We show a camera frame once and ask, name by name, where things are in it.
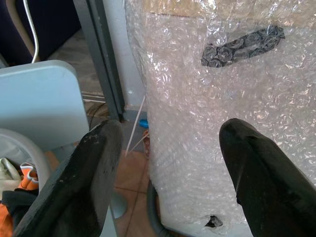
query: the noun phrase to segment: orange cloth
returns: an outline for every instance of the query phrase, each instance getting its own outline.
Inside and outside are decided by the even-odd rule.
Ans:
[[[35,167],[30,163],[20,165],[24,175],[18,188],[25,190],[35,190],[39,188],[38,175]],[[13,221],[6,206],[0,204],[0,237],[11,237],[13,234]]]

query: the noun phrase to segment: white cable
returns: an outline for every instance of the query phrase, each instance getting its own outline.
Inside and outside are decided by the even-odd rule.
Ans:
[[[132,139],[133,139],[133,136],[134,136],[134,132],[135,132],[135,128],[136,128],[136,124],[137,124],[140,112],[142,111],[144,102],[145,102],[145,96],[143,98],[142,104],[139,107],[139,111],[138,111],[136,119],[135,119],[135,123],[134,123],[133,129],[132,129],[132,133],[130,134],[130,138],[129,138],[129,141],[128,141],[128,144],[127,144],[127,148],[126,148],[125,157],[127,157],[128,149],[129,149],[130,143],[132,142]]]
[[[28,17],[29,24],[31,26],[31,30],[32,30],[32,34],[33,34],[33,38],[34,38],[35,52],[34,52],[34,56],[33,56],[33,60],[32,60],[32,63],[34,63],[36,61],[37,57],[38,57],[38,54],[39,54],[39,41],[38,41],[38,36],[36,34],[36,31],[35,31],[35,27],[34,27],[34,23],[33,23],[33,20],[32,20],[32,16],[31,16],[31,13],[30,13],[28,0],[23,0],[23,4],[24,4],[25,12],[26,12],[26,15]]]
[[[129,153],[127,154],[127,155],[129,155],[129,154],[131,154],[131,152],[138,146],[138,144],[139,143],[141,143],[146,137],[148,137],[149,136],[149,133],[147,133],[145,136],[143,136],[137,143],[136,143],[136,145],[129,151]]]

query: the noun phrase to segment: tile floor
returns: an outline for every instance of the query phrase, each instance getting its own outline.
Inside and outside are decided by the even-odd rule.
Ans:
[[[146,191],[148,185],[148,160],[141,152],[132,152],[124,157],[117,169],[115,190],[128,203],[126,213],[116,219],[118,237],[155,237],[147,217]]]

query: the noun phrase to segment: wrapped object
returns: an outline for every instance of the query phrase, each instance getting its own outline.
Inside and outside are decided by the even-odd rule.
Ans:
[[[315,11],[312,0],[126,2],[163,224],[196,237],[252,236],[219,147],[231,118],[272,138],[316,185]],[[210,46],[221,67],[203,61]],[[211,216],[223,224],[205,226]]]

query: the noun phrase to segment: blue object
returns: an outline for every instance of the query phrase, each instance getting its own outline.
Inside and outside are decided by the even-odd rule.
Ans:
[[[147,119],[139,120],[139,125],[144,128],[149,128]]]

